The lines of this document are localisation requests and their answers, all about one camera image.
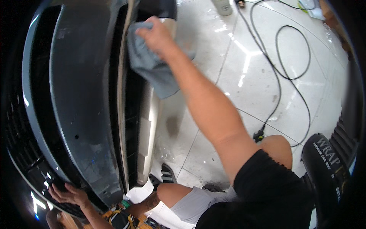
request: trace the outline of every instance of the white bottle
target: white bottle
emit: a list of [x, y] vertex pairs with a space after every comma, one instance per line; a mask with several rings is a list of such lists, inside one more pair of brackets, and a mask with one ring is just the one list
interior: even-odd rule
[[215, 5], [217, 12], [222, 16], [227, 16], [232, 13], [232, 8], [229, 0], [211, 0]]

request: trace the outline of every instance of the black t-shirt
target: black t-shirt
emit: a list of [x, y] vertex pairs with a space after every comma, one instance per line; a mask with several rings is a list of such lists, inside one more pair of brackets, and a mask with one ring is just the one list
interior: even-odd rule
[[302, 178], [256, 152], [239, 170], [234, 189], [240, 202], [212, 205], [197, 222], [202, 228], [309, 228], [314, 200]]

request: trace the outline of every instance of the grey microfiber towel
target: grey microfiber towel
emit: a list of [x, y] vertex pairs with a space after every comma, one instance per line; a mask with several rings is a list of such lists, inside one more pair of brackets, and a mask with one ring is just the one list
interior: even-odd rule
[[[160, 99], [165, 99], [177, 93], [179, 86], [169, 66], [146, 46], [140, 36], [135, 34], [138, 28], [151, 29], [152, 27], [151, 22], [137, 22], [128, 28], [127, 46], [130, 67], [154, 87]], [[194, 54], [189, 53], [188, 56], [193, 59]]]

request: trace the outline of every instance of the tattoo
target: tattoo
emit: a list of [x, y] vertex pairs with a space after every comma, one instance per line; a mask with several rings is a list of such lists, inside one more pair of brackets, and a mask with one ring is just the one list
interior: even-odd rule
[[145, 204], [148, 211], [156, 207], [160, 202], [160, 199], [156, 192], [152, 192], [142, 203]]

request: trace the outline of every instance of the black cable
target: black cable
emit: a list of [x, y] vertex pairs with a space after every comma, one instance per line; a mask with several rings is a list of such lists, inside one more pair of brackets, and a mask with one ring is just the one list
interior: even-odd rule
[[[255, 27], [254, 20], [253, 20], [253, 9], [254, 9], [254, 7], [255, 7], [256, 5], [258, 5], [259, 3], [261, 3], [261, 2], [263, 2], [263, 1], [268, 1], [268, 0], [260, 0], [260, 1], [256, 2], [256, 3], [254, 3], [254, 5], [252, 6], [252, 8], [250, 9], [250, 14], [249, 14], [249, 15], [250, 15], [250, 22], [252, 23], [253, 30], [254, 30], [255, 34], [257, 35], [257, 37], [258, 37], [258, 39], [259, 39], [259, 42], [260, 42], [260, 43], [258, 42], [258, 40], [257, 40], [257, 38], [256, 38], [256, 35], [255, 35], [255, 34], [253, 33], [253, 31], [251, 30], [251, 28], [250, 28], [250, 26], [249, 26], [248, 21], [245, 19], [245, 17], [243, 16], [242, 12], [240, 11], [240, 8], [239, 8], [239, 6], [238, 6], [238, 2], [239, 2], [239, 1], [240, 1], [240, 0], [235, 0], [235, 2], [236, 2], [236, 8], [237, 8], [237, 10], [238, 10], [238, 13], [239, 13], [240, 17], [244, 20], [244, 22], [245, 22], [245, 24], [246, 24], [246, 26], [247, 26], [247, 28], [248, 28], [248, 31], [250, 32], [251, 36], [253, 37], [253, 40], [254, 40], [254, 41], [255, 41], [255, 43], [257, 44], [258, 48], [262, 51], [262, 53], [263, 53], [263, 55], [266, 57], [266, 59], [267, 59], [268, 63], [271, 65], [271, 68], [272, 68], [272, 70], [273, 70], [273, 72], [274, 72], [274, 75], [276, 76], [276, 79], [277, 79], [277, 82], [278, 82], [278, 85], [279, 85], [279, 99], [278, 99], [278, 102], [277, 102], [277, 104], [276, 104], [276, 106], [275, 106], [275, 108], [274, 108], [273, 112], [268, 116], [268, 118], [267, 118], [267, 119], [266, 119], [266, 121], [264, 122], [264, 124], [263, 124], [262, 128], [258, 131], [258, 133], [255, 133], [255, 134], [254, 134], [253, 138], [256, 140], [256, 142], [261, 141], [261, 140], [263, 139], [263, 136], [264, 136], [264, 128], [265, 128], [265, 126], [266, 126], [266, 124], [267, 124], [268, 120], [269, 120], [269, 119], [270, 119], [270, 117], [271, 117], [271, 116], [276, 112], [276, 110], [277, 110], [277, 108], [278, 108], [278, 105], [280, 104], [281, 97], [282, 97], [282, 88], [281, 88], [280, 78], [279, 78], [279, 77], [278, 77], [278, 75], [277, 75], [277, 73], [278, 73], [278, 74], [279, 74], [280, 76], [282, 76], [283, 78], [285, 78], [285, 79], [287, 79], [287, 80], [290, 80], [291, 84], [292, 84], [292, 85], [293, 85], [293, 87], [296, 89], [296, 91], [299, 93], [299, 95], [300, 95], [301, 99], [304, 101], [305, 106], [306, 106], [306, 109], [307, 109], [307, 112], [308, 112], [308, 115], [309, 115], [309, 125], [308, 125], [308, 127], [307, 127], [307, 131], [306, 131], [306, 134], [305, 134], [304, 138], [303, 138], [299, 143], [297, 143], [297, 144], [295, 144], [295, 145], [292, 145], [291, 147], [298, 146], [298, 145], [300, 145], [300, 144], [301, 144], [301, 143], [306, 139], [306, 136], [307, 136], [307, 134], [308, 134], [308, 133], [309, 133], [309, 131], [310, 131], [311, 116], [310, 116], [310, 109], [309, 109], [309, 107], [308, 107], [308, 105], [307, 105], [307, 103], [306, 103], [306, 101], [305, 101], [304, 97], [302, 96], [302, 94], [300, 93], [300, 91], [297, 89], [297, 87], [296, 87], [296, 86], [295, 86], [295, 84], [293, 83], [293, 80], [299, 79], [300, 77], [304, 76], [304, 75], [305, 75], [305, 73], [308, 71], [308, 69], [309, 69], [309, 67], [310, 67], [310, 62], [311, 62], [311, 50], [310, 50], [310, 45], [309, 45], [309, 43], [308, 43], [308, 41], [307, 41], [307, 39], [306, 39], [305, 35], [304, 35], [300, 30], [298, 30], [297, 28], [295, 28], [295, 27], [293, 27], [293, 26], [291, 26], [291, 25], [284, 25], [284, 26], [282, 26], [282, 27], [277, 31], [276, 36], [275, 36], [275, 41], [276, 41], [276, 52], [277, 52], [277, 55], [278, 55], [278, 58], [279, 58], [279, 61], [280, 61], [281, 67], [282, 67], [282, 69], [283, 69], [283, 71], [284, 71], [284, 75], [283, 75], [283, 74], [282, 74], [282, 73], [281, 73], [281, 72], [280, 72], [280, 71], [275, 67], [275, 65], [273, 64], [272, 60], [271, 60], [271, 59], [270, 59], [270, 57], [268, 56], [268, 53], [267, 53], [266, 47], [265, 47], [265, 45], [264, 45], [264, 43], [263, 43], [263, 40], [262, 40], [261, 36], [259, 35], [259, 33], [258, 33], [258, 31], [257, 31], [257, 28]], [[298, 8], [298, 7], [295, 7], [295, 6], [289, 5], [289, 4], [287, 4], [287, 3], [283, 2], [283, 1], [280, 1], [280, 0], [277, 0], [277, 1], [279, 1], [279, 2], [280, 2], [280, 3], [282, 3], [282, 4], [285, 4], [285, 5], [289, 6], [289, 7], [291, 7], [291, 8], [298, 9], [298, 10], [313, 10], [313, 9], [315, 8], [315, 2], [314, 2], [314, 7], [313, 7], [313, 8]], [[303, 36], [303, 38], [305, 39], [306, 45], [307, 45], [308, 52], [309, 52], [309, 61], [308, 61], [308, 63], [307, 63], [307, 66], [306, 66], [306, 68], [305, 68], [304, 72], [303, 72], [303, 73], [301, 73], [298, 77], [295, 77], [295, 78], [290, 78], [290, 77], [289, 77], [289, 75], [287, 74], [286, 69], [285, 69], [285, 67], [284, 67], [284, 65], [283, 65], [283, 62], [282, 62], [282, 59], [281, 59], [281, 55], [280, 55], [280, 51], [279, 51], [279, 47], [278, 47], [278, 35], [279, 35], [279, 33], [282, 31], [282, 29], [283, 29], [283, 28], [285, 28], [285, 27], [289, 27], [289, 28], [295, 29], [296, 31], [298, 31], [298, 32]]]

